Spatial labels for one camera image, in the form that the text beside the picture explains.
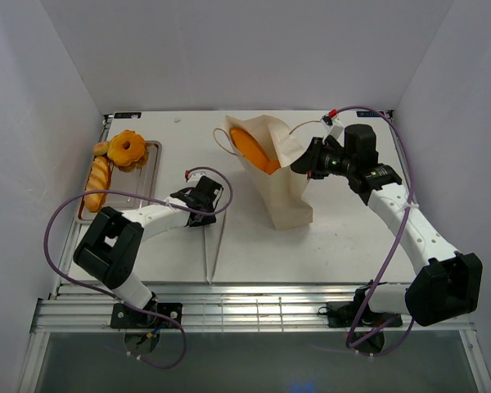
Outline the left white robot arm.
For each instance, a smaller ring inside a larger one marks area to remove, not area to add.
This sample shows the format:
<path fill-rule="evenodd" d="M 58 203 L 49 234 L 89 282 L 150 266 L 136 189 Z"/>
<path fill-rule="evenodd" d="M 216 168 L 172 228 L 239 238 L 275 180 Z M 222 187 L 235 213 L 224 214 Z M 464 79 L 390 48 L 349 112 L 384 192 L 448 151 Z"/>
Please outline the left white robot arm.
<path fill-rule="evenodd" d="M 152 325 L 157 308 L 153 292 L 133 272 L 140 245 L 175 228 L 195 228 L 216 222 L 214 212 L 223 186 L 201 175 L 190 186 L 173 192 L 164 204 L 136 210 L 102 208 L 74 251 L 73 261 L 124 303 L 139 326 Z"/>

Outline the metal tongs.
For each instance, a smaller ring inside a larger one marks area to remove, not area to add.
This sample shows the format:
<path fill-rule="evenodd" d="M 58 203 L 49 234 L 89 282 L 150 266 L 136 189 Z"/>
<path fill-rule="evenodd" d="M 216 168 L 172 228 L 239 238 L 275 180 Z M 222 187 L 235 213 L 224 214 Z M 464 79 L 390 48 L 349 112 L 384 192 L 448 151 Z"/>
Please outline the metal tongs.
<path fill-rule="evenodd" d="M 209 285 L 214 282 L 226 221 L 227 214 L 222 213 L 214 224 L 203 227 L 205 280 Z"/>

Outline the orange ring bread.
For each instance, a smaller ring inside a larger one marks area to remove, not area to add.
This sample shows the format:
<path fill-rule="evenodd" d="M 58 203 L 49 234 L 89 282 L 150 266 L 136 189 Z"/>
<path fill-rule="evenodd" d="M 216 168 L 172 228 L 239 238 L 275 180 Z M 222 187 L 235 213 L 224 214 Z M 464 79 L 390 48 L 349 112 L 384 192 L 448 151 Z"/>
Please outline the orange ring bread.
<path fill-rule="evenodd" d="M 140 160 L 146 150 L 146 140 L 135 131 L 124 130 L 109 141 L 107 157 L 117 166 L 125 167 Z"/>

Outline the long orange bread loaf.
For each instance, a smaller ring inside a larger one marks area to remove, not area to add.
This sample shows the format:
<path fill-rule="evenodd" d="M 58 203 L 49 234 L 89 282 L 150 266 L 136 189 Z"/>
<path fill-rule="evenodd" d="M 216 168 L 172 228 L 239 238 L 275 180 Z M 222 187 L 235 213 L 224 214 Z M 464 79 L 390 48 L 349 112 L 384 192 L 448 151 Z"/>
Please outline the long orange bread loaf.
<path fill-rule="evenodd" d="M 231 128 L 230 136 L 238 151 L 257 169 L 273 174 L 281 165 L 278 160 L 270 160 L 260 144 L 244 129 Z"/>

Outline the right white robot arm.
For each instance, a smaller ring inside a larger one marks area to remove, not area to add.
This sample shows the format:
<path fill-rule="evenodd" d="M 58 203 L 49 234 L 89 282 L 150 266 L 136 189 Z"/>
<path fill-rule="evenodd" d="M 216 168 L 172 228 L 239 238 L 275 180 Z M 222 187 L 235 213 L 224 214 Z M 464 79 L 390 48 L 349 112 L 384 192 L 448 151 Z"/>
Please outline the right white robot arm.
<path fill-rule="evenodd" d="M 371 126 L 347 126 L 343 142 L 331 134 L 313 138 L 291 170 L 312 179 L 330 174 L 346 178 L 410 260 L 416 277 L 408 285 L 379 282 L 359 290 L 353 305 L 359 323 L 372 325 L 382 314 L 406 314 L 425 327 L 476 310 L 483 271 L 480 259 L 446 241 L 409 201 L 400 176 L 380 163 Z"/>

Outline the beige paper bag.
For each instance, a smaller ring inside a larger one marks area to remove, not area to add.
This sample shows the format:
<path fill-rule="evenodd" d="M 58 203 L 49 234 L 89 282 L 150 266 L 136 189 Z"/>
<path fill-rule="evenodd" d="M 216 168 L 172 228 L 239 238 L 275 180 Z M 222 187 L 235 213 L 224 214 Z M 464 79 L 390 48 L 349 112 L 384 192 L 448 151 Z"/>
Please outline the beige paper bag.
<path fill-rule="evenodd" d="M 231 128 L 248 132 L 270 160 L 279 161 L 281 168 L 273 174 L 255 168 L 234 146 Z M 238 158 L 261 194 L 275 229 L 287 230 L 313 222 L 313 208 L 303 198 L 309 183 L 308 175 L 291 171 L 291 164 L 305 152 L 305 148 L 292 136 L 290 127 L 284 121 L 269 115 L 250 120 L 239 120 L 228 115 L 219 130 L 231 145 L 227 152 Z"/>

